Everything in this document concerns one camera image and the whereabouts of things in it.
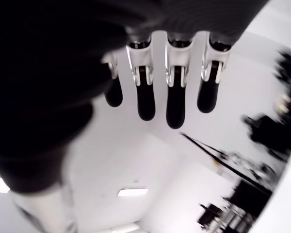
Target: white wall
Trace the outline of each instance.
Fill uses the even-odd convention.
[[[270,0],[247,31],[291,48],[291,0]]]
[[[138,224],[151,233],[201,233],[199,204],[222,207],[234,184],[191,160],[184,162]]]

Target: white ceiling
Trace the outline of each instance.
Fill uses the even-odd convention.
[[[217,106],[208,115],[200,113],[196,106],[205,39],[203,33],[197,34],[188,75],[186,121],[180,130],[220,149],[238,150],[267,162],[280,172],[283,166],[248,139],[248,130],[240,122],[242,114],[253,116],[264,112],[275,116],[273,103],[283,91],[282,85],[272,76],[273,61],[282,44],[288,43],[290,47],[291,44],[285,37],[281,41],[269,40],[270,36],[263,35],[260,30],[264,18],[255,23],[259,22],[259,30],[251,27],[235,45],[222,77]],[[116,56],[123,103],[112,108],[103,96],[96,99],[95,120],[71,148],[68,170],[80,233],[140,220],[171,181],[183,158],[214,169],[206,155],[167,126],[163,33],[155,33],[153,41],[155,118],[151,122],[139,118],[126,51],[120,50]],[[120,198],[117,192],[123,187],[147,187],[149,192],[141,198]],[[34,233],[18,215],[8,196],[0,194],[0,233],[11,231]]]
[[[247,30],[291,48],[291,0],[271,0]]]

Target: robotic hand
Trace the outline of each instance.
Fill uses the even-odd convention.
[[[105,93],[111,106],[122,102],[122,92],[114,92],[122,77],[115,59],[105,54],[127,44],[139,115],[151,120],[151,33],[167,31],[166,117],[170,127],[179,128],[194,34],[210,32],[197,101],[208,113],[232,45],[266,2],[0,2],[0,176],[24,216],[43,233],[77,232],[62,163],[69,143],[94,114],[92,98]]]

